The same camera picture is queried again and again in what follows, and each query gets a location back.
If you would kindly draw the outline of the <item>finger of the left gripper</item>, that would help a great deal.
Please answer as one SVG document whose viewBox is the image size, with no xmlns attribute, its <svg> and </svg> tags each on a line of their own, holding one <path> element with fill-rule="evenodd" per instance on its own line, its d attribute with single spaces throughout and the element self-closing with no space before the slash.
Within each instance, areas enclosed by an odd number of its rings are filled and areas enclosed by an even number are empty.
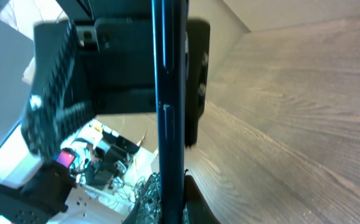
<svg viewBox="0 0 360 224">
<path fill-rule="evenodd" d="M 197 142 L 199 119 L 204 112 L 211 26 L 204 19 L 188 19 L 187 80 L 184 145 Z"/>
<path fill-rule="evenodd" d="M 72 21 L 43 23 L 34 27 L 36 70 L 22 118 L 21 133 L 34 155 L 45 162 L 59 153 L 63 140 L 96 115 L 91 100 L 66 100 L 73 80 L 80 82 L 79 93 L 88 88 L 76 71 L 78 35 Z"/>
</svg>

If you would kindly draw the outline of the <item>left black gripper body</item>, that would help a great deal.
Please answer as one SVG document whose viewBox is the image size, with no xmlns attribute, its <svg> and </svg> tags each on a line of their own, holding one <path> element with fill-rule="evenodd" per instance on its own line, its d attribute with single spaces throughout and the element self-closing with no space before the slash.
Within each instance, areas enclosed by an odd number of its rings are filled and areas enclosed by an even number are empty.
<svg viewBox="0 0 360 224">
<path fill-rule="evenodd" d="M 84 42 L 76 57 L 96 114 L 156 111 L 149 0 L 58 0 Z"/>
</svg>

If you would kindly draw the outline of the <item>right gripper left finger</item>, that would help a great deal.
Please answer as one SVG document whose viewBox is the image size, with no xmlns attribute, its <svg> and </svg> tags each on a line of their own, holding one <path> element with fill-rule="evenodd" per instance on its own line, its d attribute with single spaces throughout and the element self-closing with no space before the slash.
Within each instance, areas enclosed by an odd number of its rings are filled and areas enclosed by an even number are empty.
<svg viewBox="0 0 360 224">
<path fill-rule="evenodd" d="M 146 181 L 135 206 L 122 224 L 159 223 L 161 223 L 160 175 L 152 173 Z"/>
</svg>

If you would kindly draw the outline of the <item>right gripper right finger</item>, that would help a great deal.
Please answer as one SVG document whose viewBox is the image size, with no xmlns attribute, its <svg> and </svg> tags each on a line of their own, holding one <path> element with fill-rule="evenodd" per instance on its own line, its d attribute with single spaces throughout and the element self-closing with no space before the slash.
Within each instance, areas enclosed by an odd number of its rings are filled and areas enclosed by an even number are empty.
<svg viewBox="0 0 360 224">
<path fill-rule="evenodd" d="M 220 224 L 191 175 L 184 171 L 184 224 Z"/>
</svg>

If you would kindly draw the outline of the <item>blue Samsung Galaxy smartphone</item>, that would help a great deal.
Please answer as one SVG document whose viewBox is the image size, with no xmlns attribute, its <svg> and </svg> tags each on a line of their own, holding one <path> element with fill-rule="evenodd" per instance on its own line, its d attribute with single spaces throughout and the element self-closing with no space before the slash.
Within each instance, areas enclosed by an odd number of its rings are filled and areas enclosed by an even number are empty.
<svg viewBox="0 0 360 224">
<path fill-rule="evenodd" d="M 182 223 L 186 89 L 185 0 L 152 0 L 162 223 Z"/>
</svg>

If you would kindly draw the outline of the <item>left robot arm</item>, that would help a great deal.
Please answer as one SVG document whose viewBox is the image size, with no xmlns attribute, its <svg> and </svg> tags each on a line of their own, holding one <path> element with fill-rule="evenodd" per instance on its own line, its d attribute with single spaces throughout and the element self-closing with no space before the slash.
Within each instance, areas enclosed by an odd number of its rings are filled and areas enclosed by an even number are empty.
<svg viewBox="0 0 360 224">
<path fill-rule="evenodd" d="M 210 24 L 186 0 L 61 1 L 67 21 L 34 27 L 36 74 L 0 144 L 0 214 L 13 223 L 216 223 L 184 150 L 204 112 Z M 155 113 L 159 173 L 126 218 L 58 162 L 61 143 L 101 114 Z"/>
</svg>

